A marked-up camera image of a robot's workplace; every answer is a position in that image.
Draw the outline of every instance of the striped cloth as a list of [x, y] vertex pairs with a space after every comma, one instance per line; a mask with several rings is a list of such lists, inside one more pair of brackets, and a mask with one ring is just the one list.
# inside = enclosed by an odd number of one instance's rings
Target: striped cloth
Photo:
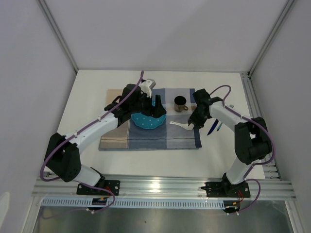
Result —
[[[152, 90], [155, 95], [161, 96], [161, 101], [167, 111], [166, 120], [159, 127], [145, 130], [135, 125], [132, 119], [120, 127], [106, 133], [101, 137], [99, 150], [173, 150], [201, 148], [199, 130], [185, 130], [179, 126], [171, 125], [170, 121], [186, 123], [196, 103], [193, 98], [194, 89], [163, 88]], [[108, 90], [106, 104], [113, 101], [122, 90]], [[187, 100], [188, 111], [178, 113], [174, 110], [174, 98], [184, 96]]]

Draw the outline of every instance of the white table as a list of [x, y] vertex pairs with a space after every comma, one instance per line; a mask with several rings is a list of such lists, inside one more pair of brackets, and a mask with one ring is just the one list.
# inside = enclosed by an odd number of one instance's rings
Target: white table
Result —
[[[108, 89], [123, 89], [136, 83], [140, 71], [79, 70], [62, 116], [58, 132], [67, 134], [96, 118], [105, 107]], [[205, 88], [207, 92], [228, 84], [227, 98], [238, 111], [249, 115], [238, 73], [145, 71], [145, 79], [154, 79], [155, 88]], [[227, 88], [215, 96], [223, 97]], [[220, 178], [234, 159], [234, 133], [225, 125], [209, 136], [214, 119], [200, 129], [202, 148], [198, 150], [99, 151], [100, 138], [82, 154], [81, 162], [103, 174]], [[262, 166], [256, 166], [249, 178], [264, 179]]]

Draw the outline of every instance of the cup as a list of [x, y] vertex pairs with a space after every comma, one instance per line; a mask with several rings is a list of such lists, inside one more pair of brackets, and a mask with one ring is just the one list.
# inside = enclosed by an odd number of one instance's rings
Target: cup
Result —
[[186, 98], [183, 96], [177, 96], [174, 99], [174, 108], [175, 111], [177, 111], [178, 113], [182, 112], [183, 110], [188, 111], [188, 107], [186, 106]]

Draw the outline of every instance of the gray wall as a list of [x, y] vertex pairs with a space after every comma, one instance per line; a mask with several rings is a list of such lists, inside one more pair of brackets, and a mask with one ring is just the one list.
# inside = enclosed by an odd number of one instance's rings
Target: gray wall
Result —
[[286, 0], [47, 0], [80, 69], [250, 69]]
[[75, 75], [35, 0], [1, 1], [0, 31], [0, 232], [17, 233]]
[[[283, 179], [311, 209], [311, 1], [298, 0], [252, 80], [277, 146]], [[311, 222], [307, 222], [311, 232]]]

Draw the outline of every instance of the blue bowl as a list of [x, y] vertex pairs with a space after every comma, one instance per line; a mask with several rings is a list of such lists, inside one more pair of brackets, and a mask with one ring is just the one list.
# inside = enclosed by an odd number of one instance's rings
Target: blue bowl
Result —
[[156, 127], [163, 124], [166, 119], [166, 114], [159, 118], [153, 118], [152, 116], [145, 116], [141, 113], [132, 114], [133, 122], [138, 126], [145, 130], [155, 129]]

